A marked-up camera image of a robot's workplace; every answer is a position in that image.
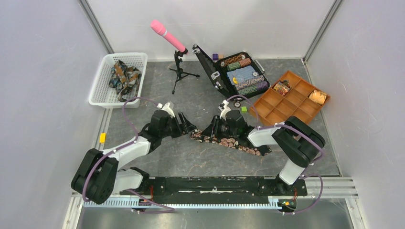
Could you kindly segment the black floral tie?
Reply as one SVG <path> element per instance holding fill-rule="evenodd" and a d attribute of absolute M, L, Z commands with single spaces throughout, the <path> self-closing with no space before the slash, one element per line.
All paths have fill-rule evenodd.
<path fill-rule="evenodd" d="M 208 137 L 202 135 L 202 130 L 196 129 L 190 133 L 190 138 L 200 143 L 213 143 L 231 149 L 237 149 L 256 156 L 266 156 L 272 152 L 269 146 L 242 146 L 235 138 Z"/>

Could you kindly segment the orange compartment tray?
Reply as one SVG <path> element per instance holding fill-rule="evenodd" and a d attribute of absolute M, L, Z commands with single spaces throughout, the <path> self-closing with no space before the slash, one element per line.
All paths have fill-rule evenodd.
<path fill-rule="evenodd" d="M 291 86 L 291 90 L 285 96 L 281 96 L 273 89 L 273 86 L 281 80 L 289 80 Z M 311 101 L 308 96 L 314 89 L 322 91 L 292 71 L 286 71 L 256 100 L 249 112 L 253 116 L 258 114 L 259 120 L 264 125 L 281 123 L 290 116 L 309 124 L 330 99 L 330 95 L 326 93 L 328 98 L 324 105 Z"/>

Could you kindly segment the white plastic basket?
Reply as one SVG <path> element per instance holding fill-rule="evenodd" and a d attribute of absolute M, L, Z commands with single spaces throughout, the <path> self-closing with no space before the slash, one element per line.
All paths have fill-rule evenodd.
<path fill-rule="evenodd" d="M 124 103 L 118 100 L 116 89 L 109 87 L 109 81 L 112 76 L 112 69 L 117 61 L 122 61 L 128 67 L 136 67 L 140 70 L 140 79 L 132 92 L 124 95 L 124 98 L 134 96 L 141 97 L 144 78 L 146 76 L 146 67 L 148 55 L 144 52 L 120 52 L 104 56 L 96 72 L 96 77 L 88 97 L 88 102 L 93 106 L 100 106 L 105 109 L 121 108 Z"/>

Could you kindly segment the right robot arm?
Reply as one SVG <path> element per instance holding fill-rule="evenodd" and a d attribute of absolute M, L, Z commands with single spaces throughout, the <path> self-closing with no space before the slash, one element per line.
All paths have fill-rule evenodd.
<path fill-rule="evenodd" d="M 236 110 L 214 116 L 211 124 L 195 137 L 260 156 L 271 151 L 270 145 L 278 145 L 288 159 L 269 189 L 283 196 L 297 191 L 297 180 L 324 155 L 325 146 L 324 138 L 296 116 L 272 126 L 254 127 Z"/>

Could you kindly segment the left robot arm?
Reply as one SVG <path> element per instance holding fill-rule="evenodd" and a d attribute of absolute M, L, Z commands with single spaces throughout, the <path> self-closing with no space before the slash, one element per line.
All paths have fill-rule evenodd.
<path fill-rule="evenodd" d="M 196 128 L 182 112 L 156 110 L 138 136 L 107 150 L 89 149 L 73 176 L 71 188 L 80 193 L 85 202 L 96 204 L 127 189 L 145 194 L 150 188 L 150 181 L 144 178 L 146 174 L 135 169 L 123 171 L 122 167 L 153 152 L 164 138 L 181 137 Z"/>

